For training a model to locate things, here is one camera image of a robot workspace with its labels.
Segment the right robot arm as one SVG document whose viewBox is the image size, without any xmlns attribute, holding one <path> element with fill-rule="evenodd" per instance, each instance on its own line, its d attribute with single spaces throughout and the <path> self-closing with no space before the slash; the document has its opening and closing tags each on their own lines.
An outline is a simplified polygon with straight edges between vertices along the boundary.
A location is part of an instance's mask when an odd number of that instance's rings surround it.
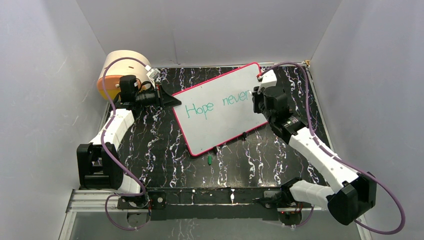
<svg viewBox="0 0 424 240">
<path fill-rule="evenodd" d="M 349 169 L 301 118 L 291 112 L 280 86 L 256 86 L 252 92 L 253 111 L 262 114 L 272 132 L 305 157 L 325 178 L 328 186 L 295 177 L 281 186 L 279 198 L 288 207 L 299 202 L 329 210 L 342 225 L 349 225 L 376 204 L 377 184 L 368 174 Z"/>
</svg>

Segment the pink framed whiteboard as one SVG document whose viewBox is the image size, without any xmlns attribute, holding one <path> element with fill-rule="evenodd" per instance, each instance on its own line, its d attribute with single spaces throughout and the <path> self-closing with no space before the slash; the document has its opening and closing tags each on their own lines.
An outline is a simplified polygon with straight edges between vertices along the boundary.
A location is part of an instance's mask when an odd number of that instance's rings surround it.
<svg viewBox="0 0 424 240">
<path fill-rule="evenodd" d="M 259 85 L 256 62 L 173 94 L 173 113 L 188 151 L 199 156 L 267 123 L 253 111 L 251 92 Z"/>
</svg>

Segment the green marker cap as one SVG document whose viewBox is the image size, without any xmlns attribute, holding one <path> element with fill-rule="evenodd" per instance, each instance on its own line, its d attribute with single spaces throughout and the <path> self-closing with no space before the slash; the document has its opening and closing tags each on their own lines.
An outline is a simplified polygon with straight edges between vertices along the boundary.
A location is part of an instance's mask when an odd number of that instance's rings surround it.
<svg viewBox="0 0 424 240">
<path fill-rule="evenodd" d="M 207 163 L 208 163 L 208 165 L 209 165 L 209 166 L 211 166 L 211 165 L 212 165 L 212 159 L 213 159 L 213 158 L 212 158 L 212 156 L 211 156 L 211 155 L 208 155 L 208 156 L 207 156 Z"/>
</svg>

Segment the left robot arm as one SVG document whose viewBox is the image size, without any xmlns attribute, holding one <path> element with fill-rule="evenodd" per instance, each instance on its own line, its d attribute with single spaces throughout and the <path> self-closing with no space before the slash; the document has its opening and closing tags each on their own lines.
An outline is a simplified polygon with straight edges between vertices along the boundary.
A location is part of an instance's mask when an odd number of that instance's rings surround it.
<svg viewBox="0 0 424 240">
<path fill-rule="evenodd" d="M 161 84 L 140 81 L 135 75 L 119 76 L 117 84 L 119 91 L 112 100 L 105 125 L 89 143 L 77 147 L 80 186 L 130 197 L 135 207 L 144 208 L 150 200 L 146 187 L 121 163 L 118 148 L 135 123 L 135 114 L 143 107 L 167 109 L 182 102 L 166 92 Z"/>
</svg>

